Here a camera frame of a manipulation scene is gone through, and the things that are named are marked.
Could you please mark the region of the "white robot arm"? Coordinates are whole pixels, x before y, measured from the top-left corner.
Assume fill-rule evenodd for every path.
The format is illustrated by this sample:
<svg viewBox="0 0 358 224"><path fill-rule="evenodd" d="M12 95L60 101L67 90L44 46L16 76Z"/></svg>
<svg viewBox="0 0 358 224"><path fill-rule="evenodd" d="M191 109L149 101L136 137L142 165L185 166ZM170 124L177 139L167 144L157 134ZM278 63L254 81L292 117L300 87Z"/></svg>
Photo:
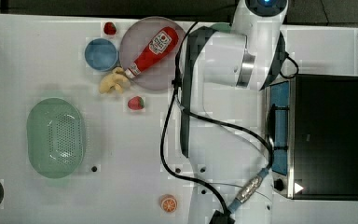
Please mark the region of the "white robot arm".
<svg viewBox="0 0 358 224"><path fill-rule="evenodd" d="M273 147L238 136L240 126L204 108L208 83L264 90L281 72L288 0L239 0L231 29L201 26L179 55L180 148L194 173L188 224L270 224Z"/></svg>

